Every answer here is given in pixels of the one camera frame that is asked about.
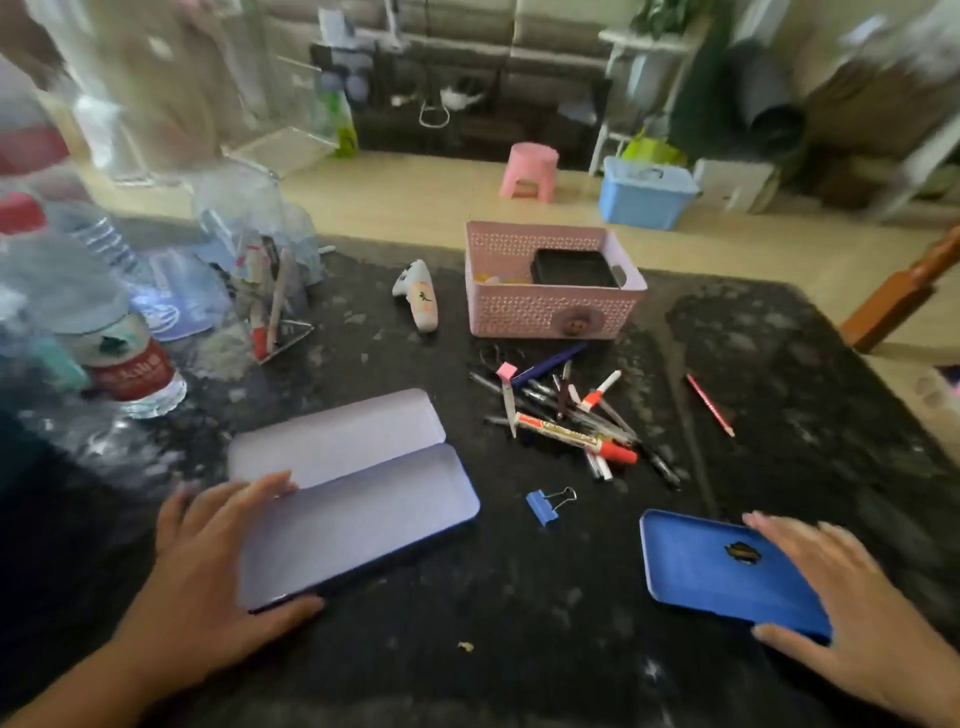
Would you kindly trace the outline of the white toy figure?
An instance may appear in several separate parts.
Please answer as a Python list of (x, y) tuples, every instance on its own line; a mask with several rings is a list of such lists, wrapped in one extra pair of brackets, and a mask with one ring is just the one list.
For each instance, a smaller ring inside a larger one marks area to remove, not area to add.
[(433, 334), (437, 331), (437, 297), (425, 261), (417, 259), (406, 267), (392, 286), (391, 296), (402, 298), (410, 305), (414, 324), (420, 334)]

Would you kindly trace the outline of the green packet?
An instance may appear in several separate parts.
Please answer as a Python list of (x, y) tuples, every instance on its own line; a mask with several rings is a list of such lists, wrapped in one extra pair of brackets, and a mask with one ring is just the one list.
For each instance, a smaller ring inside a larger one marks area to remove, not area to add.
[(357, 157), (358, 135), (345, 91), (342, 88), (316, 90), (310, 109), (314, 132), (324, 140), (334, 142), (333, 156), (339, 159)]

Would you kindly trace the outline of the person's left forearm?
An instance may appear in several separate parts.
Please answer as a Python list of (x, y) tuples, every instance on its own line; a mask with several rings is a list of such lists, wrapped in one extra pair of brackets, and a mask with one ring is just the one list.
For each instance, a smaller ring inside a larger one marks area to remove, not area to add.
[(179, 654), (114, 638), (16, 710), (0, 728), (137, 728), (177, 690)]

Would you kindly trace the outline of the blue tin tray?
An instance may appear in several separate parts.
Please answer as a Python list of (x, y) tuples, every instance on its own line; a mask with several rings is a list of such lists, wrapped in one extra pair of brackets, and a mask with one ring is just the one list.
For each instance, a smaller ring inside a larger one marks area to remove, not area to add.
[(655, 601), (832, 640), (816, 592), (786, 553), (757, 531), (659, 509), (645, 511), (638, 527)]

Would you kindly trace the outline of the pink capped white pen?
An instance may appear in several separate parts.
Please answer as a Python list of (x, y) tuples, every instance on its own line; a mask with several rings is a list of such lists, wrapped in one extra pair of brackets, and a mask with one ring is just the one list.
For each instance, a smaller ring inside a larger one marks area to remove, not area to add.
[(505, 407), (508, 426), (510, 428), (510, 435), (514, 440), (516, 440), (518, 437), (518, 424), (512, 379), (517, 371), (518, 368), (515, 365), (504, 361), (499, 365), (495, 372), (501, 386), (502, 399)]

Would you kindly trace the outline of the grey cylindrical bin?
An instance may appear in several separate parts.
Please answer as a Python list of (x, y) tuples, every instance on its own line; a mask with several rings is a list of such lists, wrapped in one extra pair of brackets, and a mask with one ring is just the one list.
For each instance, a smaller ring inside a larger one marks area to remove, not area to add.
[(804, 140), (807, 117), (796, 103), (786, 68), (762, 43), (750, 39), (729, 47), (726, 67), (750, 142), (770, 160), (794, 154)]

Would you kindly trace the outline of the red pencil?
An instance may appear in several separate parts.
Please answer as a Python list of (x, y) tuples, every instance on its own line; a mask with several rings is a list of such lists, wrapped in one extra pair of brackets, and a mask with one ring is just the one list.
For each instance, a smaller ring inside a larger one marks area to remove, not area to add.
[(720, 428), (726, 433), (726, 435), (729, 438), (735, 439), (737, 436), (735, 429), (733, 428), (731, 423), (728, 421), (726, 416), (722, 413), (718, 405), (714, 402), (714, 400), (709, 396), (706, 390), (698, 382), (697, 378), (692, 373), (689, 373), (689, 372), (687, 372), (684, 375), (684, 378), (688, 383), (688, 385), (691, 387), (691, 389), (696, 393), (697, 397), (700, 399), (702, 404), (710, 412), (711, 416), (714, 418), (714, 420), (717, 422)]

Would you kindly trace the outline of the small red white correction pen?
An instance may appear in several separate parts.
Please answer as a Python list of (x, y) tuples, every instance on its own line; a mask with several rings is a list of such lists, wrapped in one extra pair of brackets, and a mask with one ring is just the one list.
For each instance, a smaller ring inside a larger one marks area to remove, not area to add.
[(597, 387), (581, 397), (578, 407), (583, 412), (591, 412), (604, 399), (607, 392), (621, 379), (622, 370), (612, 371)]

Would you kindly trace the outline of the red capped white marker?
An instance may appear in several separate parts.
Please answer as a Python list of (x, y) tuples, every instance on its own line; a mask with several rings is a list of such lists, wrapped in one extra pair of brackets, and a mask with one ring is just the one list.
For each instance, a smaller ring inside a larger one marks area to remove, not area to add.
[(510, 428), (512, 430), (532, 431), (544, 437), (570, 445), (571, 447), (592, 453), (609, 463), (632, 466), (639, 461), (639, 455), (628, 447), (604, 440), (597, 436), (577, 432), (560, 426), (555, 422), (536, 418), (522, 412), (513, 414), (510, 420)]

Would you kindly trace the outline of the dark blue pen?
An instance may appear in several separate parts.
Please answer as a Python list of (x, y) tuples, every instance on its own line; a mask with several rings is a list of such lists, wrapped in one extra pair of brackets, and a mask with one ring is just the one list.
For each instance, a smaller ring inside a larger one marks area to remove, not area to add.
[(582, 353), (588, 346), (590, 346), (589, 341), (579, 342), (535, 363), (525, 370), (521, 370), (511, 378), (511, 386), (514, 389), (522, 388), (537, 378), (546, 374), (550, 374), (558, 367), (565, 365), (572, 358), (575, 358), (578, 354)]

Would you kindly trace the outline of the lavender tin pencil case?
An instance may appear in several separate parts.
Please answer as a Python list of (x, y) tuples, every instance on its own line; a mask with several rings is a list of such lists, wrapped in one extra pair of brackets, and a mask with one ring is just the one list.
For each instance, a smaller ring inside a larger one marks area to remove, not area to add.
[(481, 508), (422, 389), (240, 434), (226, 469), (232, 481), (289, 471), (298, 485), (246, 534), (238, 601), (250, 612), (458, 528)]

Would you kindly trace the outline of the white box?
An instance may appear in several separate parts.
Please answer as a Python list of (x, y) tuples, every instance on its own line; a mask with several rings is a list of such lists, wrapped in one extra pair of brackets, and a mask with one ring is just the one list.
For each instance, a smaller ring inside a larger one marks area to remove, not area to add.
[(781, 182), (780, 169), (762, 161), (701, 158), (694, 164), (692, 176), (700, 189), (696, 204), (724, 213), (764, 213)]

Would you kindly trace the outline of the person's left hand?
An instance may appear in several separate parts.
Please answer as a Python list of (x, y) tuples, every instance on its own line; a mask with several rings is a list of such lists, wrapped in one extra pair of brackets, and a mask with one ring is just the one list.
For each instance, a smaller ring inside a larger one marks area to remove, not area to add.
[(160, 508), (155, 559), (113, 639), (178, 654), (173, 695), (231, 667), (293, 630), (245, 630), (238, 599), (246, 534), (263, 509), (299, 489), (283, 470), (192, 493), (176, 489)]

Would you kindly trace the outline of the blue and white card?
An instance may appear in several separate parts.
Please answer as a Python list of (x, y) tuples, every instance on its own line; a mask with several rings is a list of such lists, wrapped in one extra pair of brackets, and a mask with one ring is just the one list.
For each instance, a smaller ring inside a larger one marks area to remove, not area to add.
[(192, 249), (140, 253), (124, 283), (131, 307), (160, 343), (210, 332), (232, 308), (220, 274)]

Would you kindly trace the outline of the pink plastic stool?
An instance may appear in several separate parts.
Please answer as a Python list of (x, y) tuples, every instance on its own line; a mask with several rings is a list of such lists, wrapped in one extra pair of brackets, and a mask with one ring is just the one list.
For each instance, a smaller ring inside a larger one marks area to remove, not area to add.
[(518, 196), (520, 187), (532, 186), (535, 200), (552, 204), (559, 162), (560, 153), (552, 147), (526, 141), (514, 143), (501, 180), (499, 197), (513, 199)]

